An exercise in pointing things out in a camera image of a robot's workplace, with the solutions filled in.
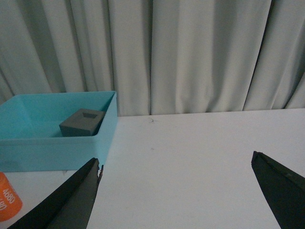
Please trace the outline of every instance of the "curtain fold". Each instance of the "curtain fold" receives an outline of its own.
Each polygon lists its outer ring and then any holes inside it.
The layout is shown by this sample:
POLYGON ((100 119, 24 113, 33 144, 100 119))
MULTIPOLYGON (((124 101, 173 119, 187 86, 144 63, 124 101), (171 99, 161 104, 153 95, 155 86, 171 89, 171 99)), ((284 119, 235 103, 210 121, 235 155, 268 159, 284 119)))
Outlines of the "curtain fold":
POLYGON ((0 103, 116 90, 120 116, 305 107, 303 0, 2 0, 0 103))
POLYGON ((305 1, 274 1, 244 110, 285 108, 305 70, 304 28, 305 1))

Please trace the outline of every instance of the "white tabletop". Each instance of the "white tabletop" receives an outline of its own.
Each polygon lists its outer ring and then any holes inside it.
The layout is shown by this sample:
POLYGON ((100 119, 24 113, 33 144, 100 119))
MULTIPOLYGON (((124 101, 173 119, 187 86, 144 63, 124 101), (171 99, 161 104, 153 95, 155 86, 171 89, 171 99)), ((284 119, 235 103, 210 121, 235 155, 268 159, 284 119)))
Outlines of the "white tabletop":
MULTIPOLYGON (((280 229, 252 154, 305 176, 304 119, 305 109, 120 117, 87 228, 280 229)), ((7 173, 25 207, 0 228, 72 173, 7 173)))

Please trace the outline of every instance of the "orange container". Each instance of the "orange container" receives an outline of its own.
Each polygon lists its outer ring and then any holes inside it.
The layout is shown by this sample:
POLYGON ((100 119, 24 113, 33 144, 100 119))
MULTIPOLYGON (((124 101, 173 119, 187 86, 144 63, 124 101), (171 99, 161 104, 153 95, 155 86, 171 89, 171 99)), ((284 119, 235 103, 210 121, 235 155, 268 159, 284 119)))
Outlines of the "orange container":
POLYGON ((0 172, 0 222, 12 218, 21 208, 21 199, 10 185, 5 174, 0 172))

